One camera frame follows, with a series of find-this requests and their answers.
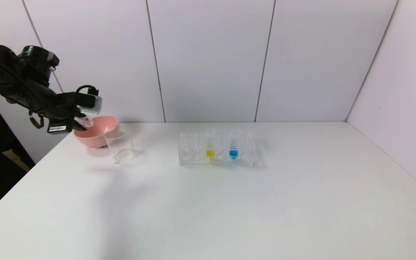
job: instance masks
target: clear plastic cup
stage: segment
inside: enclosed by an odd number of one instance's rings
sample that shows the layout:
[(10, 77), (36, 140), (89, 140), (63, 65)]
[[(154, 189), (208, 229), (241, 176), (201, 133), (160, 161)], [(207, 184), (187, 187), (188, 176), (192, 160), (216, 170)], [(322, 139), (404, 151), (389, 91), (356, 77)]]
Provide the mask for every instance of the clear plastic cup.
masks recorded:
[(133, 140), (129, 133), (129, 129), (123, 125), (119, 124), (111, 130), (106, 130), (104, 132), (104, 138), (109, 147), (112, 158), (118, 162), (122, 163), (124, 161), (129, 161), (134, 157), (135, 149)]

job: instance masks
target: robotic arm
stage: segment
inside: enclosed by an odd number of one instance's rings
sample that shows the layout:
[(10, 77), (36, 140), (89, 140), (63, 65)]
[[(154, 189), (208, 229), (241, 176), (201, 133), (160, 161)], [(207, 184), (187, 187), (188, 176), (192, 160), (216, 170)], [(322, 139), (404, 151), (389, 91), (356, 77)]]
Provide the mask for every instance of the robotic arm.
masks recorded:
[[(56, 94), (49, 89), (49, 77), (57, 65), (59, 58), (41, 47), (25, 46), (22, 53), (16, 55), (0, 45), (0, 95), (11, 104), (27, 108), (36, 128), (42, 128), (47, 118), (50, 134), (86, 130), (74, 119), (85, 117), (85, 113), (99, 114), (102, 106), (99, 91), (85, 85), (76, 92)], [(87, 94), (79, 92), (83, 88), (88, 89)], [(33, 113), (38, 114), (39, 123)]]

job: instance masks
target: white tabletop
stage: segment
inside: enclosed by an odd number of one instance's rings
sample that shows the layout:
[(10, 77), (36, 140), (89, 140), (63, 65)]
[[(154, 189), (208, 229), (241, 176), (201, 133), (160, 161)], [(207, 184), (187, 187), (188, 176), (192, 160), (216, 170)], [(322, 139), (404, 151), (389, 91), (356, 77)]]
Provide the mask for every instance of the white tabletop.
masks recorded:
[[(0, 201), (0, 260), (416, 260), (416, 181), (346, 123), (130, 127), (130, 164), (69, 135)], [(262, 167), (179, 166), (206, 127)]]

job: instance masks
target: test tube with blue liquid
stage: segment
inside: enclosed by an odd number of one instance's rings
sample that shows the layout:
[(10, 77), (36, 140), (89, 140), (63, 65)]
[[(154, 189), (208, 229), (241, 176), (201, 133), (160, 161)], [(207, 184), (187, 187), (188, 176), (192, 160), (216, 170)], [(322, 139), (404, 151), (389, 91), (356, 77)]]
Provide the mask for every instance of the test tube with blue liquid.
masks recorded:
[(236, 159), (238, 157), (238, 143), (240, 142), (241, 131), (238, 128), (234, 128), (231, 130), (231, 145), (229, 148), (229, 156), (232, 159)]

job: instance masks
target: blue liquid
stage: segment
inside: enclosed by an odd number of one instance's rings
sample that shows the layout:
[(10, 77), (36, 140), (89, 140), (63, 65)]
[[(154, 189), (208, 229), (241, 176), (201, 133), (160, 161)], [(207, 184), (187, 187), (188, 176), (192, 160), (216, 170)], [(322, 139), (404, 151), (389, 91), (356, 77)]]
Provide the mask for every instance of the blue liquid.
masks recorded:
[(238, 150), (229, 150), (229, 156), (236, 159), (238, 157)]

